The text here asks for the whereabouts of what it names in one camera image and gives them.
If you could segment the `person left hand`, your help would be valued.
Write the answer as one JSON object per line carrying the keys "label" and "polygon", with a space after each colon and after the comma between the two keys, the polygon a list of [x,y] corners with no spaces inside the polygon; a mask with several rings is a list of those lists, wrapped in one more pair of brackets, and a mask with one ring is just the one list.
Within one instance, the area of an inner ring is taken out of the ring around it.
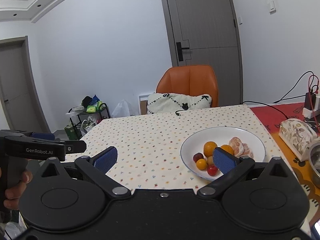
{"label": "person left hand", "polygon": [[11,220],[11,211],[19,209],[20,198],[33,175],[28,170],[23,171],[18,184],[10,188],[6,186],[3,177],[4,173],[1,171],[1,224],[7,224]]}

